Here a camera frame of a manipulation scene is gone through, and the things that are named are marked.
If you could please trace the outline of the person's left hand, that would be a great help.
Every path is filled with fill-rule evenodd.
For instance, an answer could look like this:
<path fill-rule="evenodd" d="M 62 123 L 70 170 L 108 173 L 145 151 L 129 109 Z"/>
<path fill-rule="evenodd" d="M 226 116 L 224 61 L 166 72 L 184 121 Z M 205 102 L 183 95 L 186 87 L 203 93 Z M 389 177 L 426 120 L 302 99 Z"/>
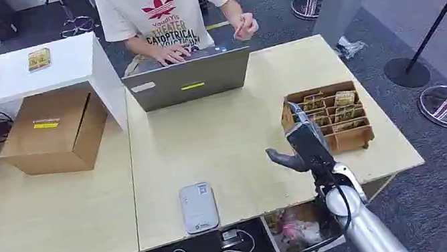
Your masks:
<path fill-rule="evenodd" d="M 247 41 L 259 29 L 257 20 L 249 13 L 242 13 L 230 19 L 230 24 L 234 28 L 234 39 Z"/>

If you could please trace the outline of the person's right hand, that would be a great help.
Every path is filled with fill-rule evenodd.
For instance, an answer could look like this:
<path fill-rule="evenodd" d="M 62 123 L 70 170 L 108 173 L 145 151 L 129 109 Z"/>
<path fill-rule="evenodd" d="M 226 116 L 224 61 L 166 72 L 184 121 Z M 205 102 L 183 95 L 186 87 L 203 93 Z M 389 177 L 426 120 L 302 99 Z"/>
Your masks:
<path fill-rule="evenodd" d="M 152 58 L 158 61 L 162 66 L 168 66 L 172 64 L 180 64 L 184 62 L 191 54 L 182 45 L 170 45 L 169 47 L 158 47 L 152 53 Z"/>

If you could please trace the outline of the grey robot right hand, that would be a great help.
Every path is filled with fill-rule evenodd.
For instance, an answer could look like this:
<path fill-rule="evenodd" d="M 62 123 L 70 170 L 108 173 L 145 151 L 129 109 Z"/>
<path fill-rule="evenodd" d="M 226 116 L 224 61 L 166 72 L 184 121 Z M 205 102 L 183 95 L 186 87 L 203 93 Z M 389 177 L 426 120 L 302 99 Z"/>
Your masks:
<path fill-rule="evenodd" d="M 268 158 L 297 172 L 310 170 L 319 175 L 332 172 L 336 162 L 318 125 L 310 120 L 298 104 L 286 102 L 285 106 L 294 120 L 292 127 L 285 132 L 285 137 L 295 154 L 281 154 L 268 148 L 265 150 Z"/>

